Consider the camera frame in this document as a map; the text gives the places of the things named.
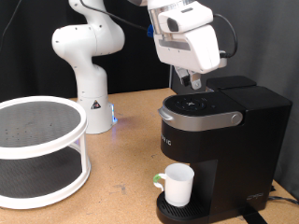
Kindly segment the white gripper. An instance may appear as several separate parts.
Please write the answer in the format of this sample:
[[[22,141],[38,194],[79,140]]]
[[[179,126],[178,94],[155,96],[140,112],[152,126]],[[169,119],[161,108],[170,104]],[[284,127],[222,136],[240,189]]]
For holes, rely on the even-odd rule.
[[[180,83],[198,90],[202,87],[201,74],[217,69],[221,62],[216,33],[205,25],[171,39],[155,35],[154,42],[161,62],[175,66]]]

